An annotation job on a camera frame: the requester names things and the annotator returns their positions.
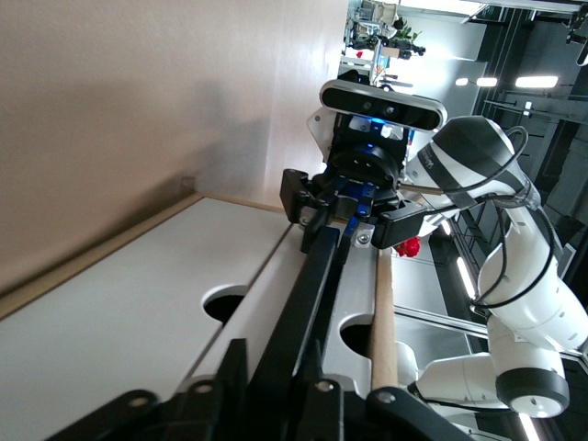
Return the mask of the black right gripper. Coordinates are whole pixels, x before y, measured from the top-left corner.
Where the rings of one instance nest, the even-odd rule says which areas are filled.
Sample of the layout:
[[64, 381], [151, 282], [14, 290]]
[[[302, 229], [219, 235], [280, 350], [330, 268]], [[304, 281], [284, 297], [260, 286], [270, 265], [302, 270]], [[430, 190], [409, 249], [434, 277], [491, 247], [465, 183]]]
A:
[[386, 249], [412, 239], [427, 208], [398, 196], [406, 155], [405, 142], [342, 142], [331, 146], [327, 167], [315, 176], [315, 185], [307, 173], [285, 169], [279, 197], [288, 220], [317, 231], [327, 224], [327, 210], [350, 217], [363, 203], [370, 216], [377, 216], [374, 247]]

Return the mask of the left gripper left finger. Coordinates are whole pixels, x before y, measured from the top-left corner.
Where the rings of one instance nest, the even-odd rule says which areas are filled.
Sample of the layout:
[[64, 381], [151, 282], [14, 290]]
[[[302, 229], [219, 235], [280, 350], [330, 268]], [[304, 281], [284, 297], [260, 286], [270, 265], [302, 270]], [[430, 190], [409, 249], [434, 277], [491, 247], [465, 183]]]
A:
[[51, 440], [217, 440], [219, 424], [243, 402], [247, 344], [231, 340], [216, 374], [171, 399], [130, 390], [50, 436]]

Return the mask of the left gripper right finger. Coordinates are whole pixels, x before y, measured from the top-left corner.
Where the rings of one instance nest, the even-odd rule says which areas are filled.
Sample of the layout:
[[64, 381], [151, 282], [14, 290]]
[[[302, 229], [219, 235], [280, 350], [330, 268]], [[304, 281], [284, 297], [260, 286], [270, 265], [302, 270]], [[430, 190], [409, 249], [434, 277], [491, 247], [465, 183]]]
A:
[[322, 374], [322, 347], [300, 344], [297, 375], [306, 386], [295, 440], [466, 440], [453, 424], [390, 386], [365, 398]]

